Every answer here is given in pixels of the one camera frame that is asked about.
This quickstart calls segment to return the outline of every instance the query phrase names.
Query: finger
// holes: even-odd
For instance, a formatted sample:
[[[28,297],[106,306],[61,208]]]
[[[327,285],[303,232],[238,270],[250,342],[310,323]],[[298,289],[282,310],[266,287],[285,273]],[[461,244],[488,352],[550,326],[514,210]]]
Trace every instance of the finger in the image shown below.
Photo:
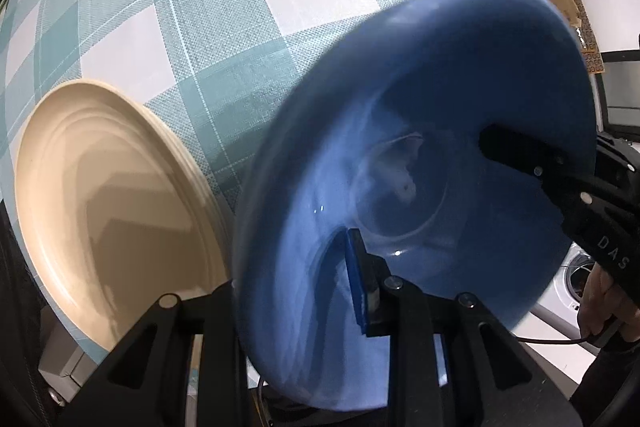
[[[605,316],[609,318],[616,311],[628,311],[623,306],[623,303],[628,300],[626,294],[622,290],[620,286],[613,285],[609,290],[604,294],[602,298],[602,304],[598,307],[598,312],[602,318]]]
[[[620,304],[613,310],[613,314],[627,324],[633,324],[640,320],[638,317],[638,307],[629,297],[623,292],[623,299]]]
[[[597,301],[582,302],[578,309],[578,327],[581,336],[597,335],[602,331],[604,322],[609,318],[603,316],[601,305]]]
[[[606,293],[613,286],[613,277],[610,276],[609,272],[602,269],[602,266],[597,263],[593,265],[593,270],[591,271],[591,273],[593,272],[596,272],[596,274],[598,275],[600,291],[602,293]]]
[[[636,314],[636,320],[624,324],[620,328],[620,335],[625,342],[631,343],[640,340],[640,312]]]

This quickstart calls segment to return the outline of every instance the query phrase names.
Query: tablecloth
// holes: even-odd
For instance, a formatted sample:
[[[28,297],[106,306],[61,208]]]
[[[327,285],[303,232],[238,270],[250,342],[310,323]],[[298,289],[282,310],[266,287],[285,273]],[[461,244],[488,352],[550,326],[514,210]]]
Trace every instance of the tablecloth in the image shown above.
[[[43,287],[17,223],[24,122],[65,80],[107,81],[156,113],[233,210],[260,138],[300,76],[340,35],[401,0],[9,0],[0,14],[0,190],[36,283],[82,349],[106,352]]]

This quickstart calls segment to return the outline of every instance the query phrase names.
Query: plaid tablecloth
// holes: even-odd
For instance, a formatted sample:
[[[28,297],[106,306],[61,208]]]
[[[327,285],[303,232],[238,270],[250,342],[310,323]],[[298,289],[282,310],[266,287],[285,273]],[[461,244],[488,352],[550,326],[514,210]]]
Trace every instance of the plaid tablecloth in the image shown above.
[[[345,31],[399,1],[9,0],[0,14],[0,188],[31,270],[14,164],[24,122],[49,89],[84,76],[145,103],[233,209],[266,125],[300,75]],[[42,289],[82,348],[101,360],[104,350]]]

